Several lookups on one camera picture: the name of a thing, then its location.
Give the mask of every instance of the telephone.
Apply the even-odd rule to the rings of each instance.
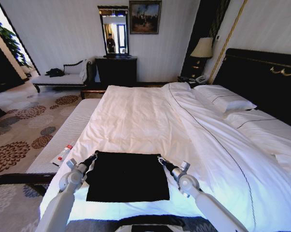
[[[205,77],[202,75],[202,76],[199,76],[195,79],[196,82],[198,82],[199,84],[204,84],[206,82],[206,79]]]

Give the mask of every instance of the lampshade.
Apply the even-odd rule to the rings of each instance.
[[[192,57],[212,57],[212,37],[200,38],[194,51],[190,54]]]

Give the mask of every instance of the upholstered bench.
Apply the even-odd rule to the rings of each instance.
[[[77,141],[86,127],[92,113],[100,99],[82,100],[64,124],[57,131],[52,140],[36,157],[25,174],[0,175],[0,185],[26,184],[44,195],[44,184],[49,184],[59,167],[50,163],[71,141]]]
[[[97,73],[95,58],[91,57],[75,64],[64,64],[64,73],[64,76],[56,77],[37,76],[31,79],[31,82],[38,93],[39,86],[85,87],[95,79]]]

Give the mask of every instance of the small bottle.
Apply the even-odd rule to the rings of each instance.
[[[62,152],[59,154],[59,156],[57,157],[58,160],[62,161],[64,159],[66,159],[67,155],[69,154],[69,152],[71,151],[71,149],[73,148],[73,142],[69,143],[67,145],[67,147],[64,148],[64,150],[62,150]]]

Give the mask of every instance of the mirror frame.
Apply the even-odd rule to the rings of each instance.
[[[114,57],[114,56],[129,56],[129,32],[128,32],[128,6],[97,6],[99,9],[99,16],[100,16],[100,22],[101,22],[101,29],[102,29],[102,36],[103,36],[103,43],[105,45],[105,50],[106,50],[106,56],[107,57]],[[125,11],[125,17],[126,17],[126,40],[127,40],[127,53],[108,53],[107,50],[107,44],[106,44],[106,37],[105,37],[105,32],[104,32],[104,27],[103,27],[103,13],[102,11],[112,11],[112,10],[122,10]]]

